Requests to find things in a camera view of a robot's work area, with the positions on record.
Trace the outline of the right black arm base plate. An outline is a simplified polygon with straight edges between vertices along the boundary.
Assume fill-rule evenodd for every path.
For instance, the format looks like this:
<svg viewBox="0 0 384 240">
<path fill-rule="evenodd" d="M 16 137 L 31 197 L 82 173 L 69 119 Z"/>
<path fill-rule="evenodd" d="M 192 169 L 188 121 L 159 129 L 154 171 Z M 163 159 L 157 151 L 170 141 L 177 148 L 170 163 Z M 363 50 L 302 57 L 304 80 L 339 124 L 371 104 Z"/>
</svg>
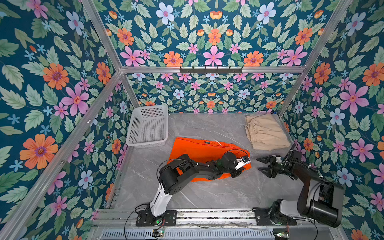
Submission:
<svg viewBox="0 0 384 240">
<path fill-rule="evenodd" d="M 253 208 L 258 226 L 296 226 L 297 221 L 272 209 Z"/>
</svg>

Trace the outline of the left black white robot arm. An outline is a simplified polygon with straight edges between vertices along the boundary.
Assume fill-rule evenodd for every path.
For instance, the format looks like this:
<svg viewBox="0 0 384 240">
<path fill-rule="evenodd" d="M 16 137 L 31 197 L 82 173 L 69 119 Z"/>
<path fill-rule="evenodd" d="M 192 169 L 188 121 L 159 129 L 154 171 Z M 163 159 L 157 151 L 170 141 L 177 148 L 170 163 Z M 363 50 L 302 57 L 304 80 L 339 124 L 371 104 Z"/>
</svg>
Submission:
<svg viewBox="0 0 384 240">
<path fill-rule="evenodd" d="M 149 210 L 153 217 L 162 216 L 173 195 L 180 192 L 194 179 L 208 181 L 217 180 L 228 174 L 231 178 L 238 177 L 251 164 L 249 155 L 243 152 L 236 156 L 233 151 L 227 151 L 220 159 L 199 163 L 183 154 L 157 170 L 159 182 L 158 192 L 150 202 Z"/>
</svg>

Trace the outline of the beige drawstring shorts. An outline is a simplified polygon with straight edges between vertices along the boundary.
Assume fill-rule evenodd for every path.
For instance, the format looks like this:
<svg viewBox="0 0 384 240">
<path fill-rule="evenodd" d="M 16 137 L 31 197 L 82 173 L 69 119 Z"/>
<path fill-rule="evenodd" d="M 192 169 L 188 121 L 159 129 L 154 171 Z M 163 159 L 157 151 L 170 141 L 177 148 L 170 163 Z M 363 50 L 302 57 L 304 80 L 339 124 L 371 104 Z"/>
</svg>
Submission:
<svg viewBox="0 0 384 240">
<path fill-rule="evenodd" d="M 245 130 L 254 150 L 274 151 L 291 146 L 284 130 L 270 114 L 246 116 Z"/>
</svg>

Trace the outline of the white perforated plastic basket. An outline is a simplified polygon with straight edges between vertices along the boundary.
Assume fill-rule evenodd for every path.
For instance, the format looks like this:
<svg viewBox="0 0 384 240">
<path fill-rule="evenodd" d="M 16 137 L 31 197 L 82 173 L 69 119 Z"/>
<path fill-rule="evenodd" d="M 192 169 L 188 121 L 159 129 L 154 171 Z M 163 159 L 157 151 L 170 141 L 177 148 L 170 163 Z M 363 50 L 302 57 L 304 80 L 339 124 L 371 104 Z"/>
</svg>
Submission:
<svg viewBox="0 0 384 240">
<path fill-rule="evenodd" d="M 135 108 L 126 145 L 138 149 L 163 146 L 168 139 L 169 109 L 165 105 Z"/>
</svg>

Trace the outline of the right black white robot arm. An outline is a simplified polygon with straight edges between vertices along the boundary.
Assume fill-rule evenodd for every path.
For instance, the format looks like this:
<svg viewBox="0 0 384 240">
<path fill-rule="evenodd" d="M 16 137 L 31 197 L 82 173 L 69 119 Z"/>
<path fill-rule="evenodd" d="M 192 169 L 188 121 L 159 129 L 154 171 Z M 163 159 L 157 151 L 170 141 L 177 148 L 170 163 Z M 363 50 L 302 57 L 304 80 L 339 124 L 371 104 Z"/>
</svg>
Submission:
<svg viewBox="0 0 384 240">
<path fill-rule="evenodd" d="M 284 158 L 270 155 L 257 161 L 267 165 L 258 170 L 270 179 L 286 175 L 303 183 L 296 201 L 278 199 L 272 204 L 267 213 L 271 223 L 296 225 L 297 220 L 309 220 L 313 224 L 319 222 L 333 228 L 341 224 L 344 188 L 326 180 L 314 168 L 302 162 L 301 153 L 289 151 Z"/>
</svg>

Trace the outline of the orange shorts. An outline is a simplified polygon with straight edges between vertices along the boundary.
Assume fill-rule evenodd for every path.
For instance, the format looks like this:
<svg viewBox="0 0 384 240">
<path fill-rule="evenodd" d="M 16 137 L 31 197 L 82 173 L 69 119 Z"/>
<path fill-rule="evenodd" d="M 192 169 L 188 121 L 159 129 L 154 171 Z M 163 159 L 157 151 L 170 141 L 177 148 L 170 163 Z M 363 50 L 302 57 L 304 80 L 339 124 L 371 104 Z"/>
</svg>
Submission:
<svg viewBox="0 0 384 240">
<path fill-rule="evenodd" d="M 188 155 L 193 161 L 206 164 L 221 159 L 225 153 L 234 154 L 237 159 L 250 156 L 249 151 L 232 143 L 177 137 L 168 163 L 180 159 L 182 155 Z"/>
</svg>

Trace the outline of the black hook rail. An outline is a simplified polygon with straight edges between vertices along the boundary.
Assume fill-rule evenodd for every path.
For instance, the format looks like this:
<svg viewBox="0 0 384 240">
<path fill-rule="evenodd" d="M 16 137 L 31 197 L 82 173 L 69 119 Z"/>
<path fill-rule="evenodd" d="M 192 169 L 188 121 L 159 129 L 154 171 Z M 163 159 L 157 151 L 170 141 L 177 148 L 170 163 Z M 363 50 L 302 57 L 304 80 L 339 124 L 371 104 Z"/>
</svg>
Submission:
<svg viewBox="0 0 384 240">
<path fill-rule="evenodd" d="M 239 74 L 243 72 L 243 68 L 235 67 L 180 67 L 181 74 Z"/>
</svg>

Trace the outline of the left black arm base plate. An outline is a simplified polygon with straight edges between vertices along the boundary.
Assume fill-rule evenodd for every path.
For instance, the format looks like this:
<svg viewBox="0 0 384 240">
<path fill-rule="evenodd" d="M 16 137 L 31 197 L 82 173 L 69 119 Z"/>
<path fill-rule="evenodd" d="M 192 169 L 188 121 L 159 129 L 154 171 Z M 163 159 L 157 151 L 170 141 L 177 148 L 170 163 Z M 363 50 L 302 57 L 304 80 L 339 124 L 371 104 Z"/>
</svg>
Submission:
<svg viewBox="0 0 384 240">
<path fill-rule="evenodd" d="M 139 211 L 136 227 L 174 227 L 177 213 L 176 210 L 167 210 L 164 214 L 154 217 L 150 210 Z"/>
</svg>

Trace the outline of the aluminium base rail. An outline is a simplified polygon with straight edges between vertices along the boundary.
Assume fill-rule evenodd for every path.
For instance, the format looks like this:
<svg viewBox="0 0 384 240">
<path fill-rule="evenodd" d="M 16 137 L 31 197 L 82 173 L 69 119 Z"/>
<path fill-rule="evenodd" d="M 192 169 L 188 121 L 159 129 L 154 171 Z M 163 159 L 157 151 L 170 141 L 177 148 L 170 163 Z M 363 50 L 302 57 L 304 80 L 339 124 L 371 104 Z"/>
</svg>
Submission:
<svg viewBox="0 0 384 240">
<path fill-rule="evenodd" d="M 310 228 L 328 229 L 329 226 L 314 223 L 313 220 L 297 219 L 296 226 L 258 226 L 251 208 L 243 209 L 177 209 L 176 227 L 219 227 L 219 228 Z M 106 209 L 99 211 L 92 230 L 136 228 L 137 213 L 133 209 Z"/>
</svg>

